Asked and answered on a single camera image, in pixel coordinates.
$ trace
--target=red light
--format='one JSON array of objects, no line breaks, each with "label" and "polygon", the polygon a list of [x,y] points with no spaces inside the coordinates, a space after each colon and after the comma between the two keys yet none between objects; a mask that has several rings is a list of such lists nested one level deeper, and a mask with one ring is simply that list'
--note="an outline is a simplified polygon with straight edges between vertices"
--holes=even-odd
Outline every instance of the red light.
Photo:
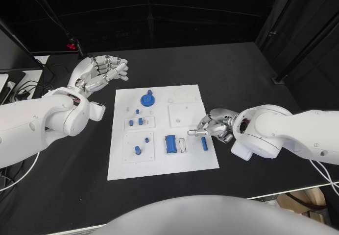
[{"label": "red light", "polygon": [[75,50],[75,45],[74,44],[67,44],[67,47],[73,50]]}]

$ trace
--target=computer monitor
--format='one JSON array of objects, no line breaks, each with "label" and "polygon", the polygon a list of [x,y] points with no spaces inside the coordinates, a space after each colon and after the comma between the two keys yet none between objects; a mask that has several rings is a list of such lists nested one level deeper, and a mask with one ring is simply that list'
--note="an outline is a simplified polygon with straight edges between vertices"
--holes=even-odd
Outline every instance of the computer monitor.
[{"label": "computer monitor", "polygon": [[0,73],[41,69],[42,64],[0,23]]}]

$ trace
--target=white robotic arm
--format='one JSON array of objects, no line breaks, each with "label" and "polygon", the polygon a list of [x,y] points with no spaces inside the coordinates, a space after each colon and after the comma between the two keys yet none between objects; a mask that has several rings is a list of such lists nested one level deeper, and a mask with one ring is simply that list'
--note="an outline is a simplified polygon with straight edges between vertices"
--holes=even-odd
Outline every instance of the white robotic arm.
[{"label": "white robotic arm", "polygon": [[247,161],[253,153],[276,158],[282,147],[302,158],[339,165],[339,112],[311,110],[293,115],[276,105],[263,105],[240,114],[215,109],[189,135],[212,135],[228,143],[234,132],[233,153]]},{"label": "white robotic arm", "polygon": [[106,107],[88,101],[114,78],[127,78],[127,60],[85,58],[74,69],[68,87],[41,98],[0,106],[0,168],[42,151],[65,136],[77,136],[88,119],[100,121]]}]

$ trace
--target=white board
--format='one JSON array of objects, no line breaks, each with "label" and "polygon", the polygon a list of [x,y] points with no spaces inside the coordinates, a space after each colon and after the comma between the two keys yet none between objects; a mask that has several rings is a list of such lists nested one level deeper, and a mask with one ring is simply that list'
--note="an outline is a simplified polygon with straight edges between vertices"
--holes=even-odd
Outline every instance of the white board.
[{"label": "white board", "polygon": [[[140,103],[148,90],[152,90],[156,99],[150,107]],[[197,128],[205,115],[198,85],[117,90],[107,179],[119,180],[220,168],[211,136],[205,136],[208,151],[204,151],[202,137],[188,136],[188,130]],[[149,124],[142,129],[137,126],[136,129],[130,128],[129,121],[135,120],[135,125],[139,125],[139,118],[150,120]],[[145,143],[143,139],[150,133],[153,137],[150,142]],[[168,135],[176,137],[178,153],[166,153]],[[181,138],[185,139],[186,145],[184,153],[179,151]],[[137,143],[142,145],[140,155],[133,154]]]}]

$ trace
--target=black tabletop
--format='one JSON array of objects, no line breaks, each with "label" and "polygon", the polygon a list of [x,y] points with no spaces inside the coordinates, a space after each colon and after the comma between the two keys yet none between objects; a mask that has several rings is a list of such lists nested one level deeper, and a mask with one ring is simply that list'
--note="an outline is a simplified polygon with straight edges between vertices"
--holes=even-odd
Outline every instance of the black tabletop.
[{"label": "black tabletop", "polygon": [[[201,194],[256,197],[326,181],[311,162],[286,149],[276,159],[231,153],[234,141],[214,139],[220,169],[107,181],[116,89],[198,84],[207,111],[241,112],[274,104],[300,112],[287,88],[253,43],[103,52],[129,60],[129,81],[113,80],[90,96],[106,105],[100,122],[90,121],[77,137],[55,141],[42,151],[32,172],[0,203],[0,234],[42,235],[107,223],[160,200]],[[51,56],[48,64],[73,71],[77,55]],[[54,86],[67,86],[70,73],[51,67]],[[35,157],[25,162],[23,172]],[[326,165],[335,179],[339,166]]]}]

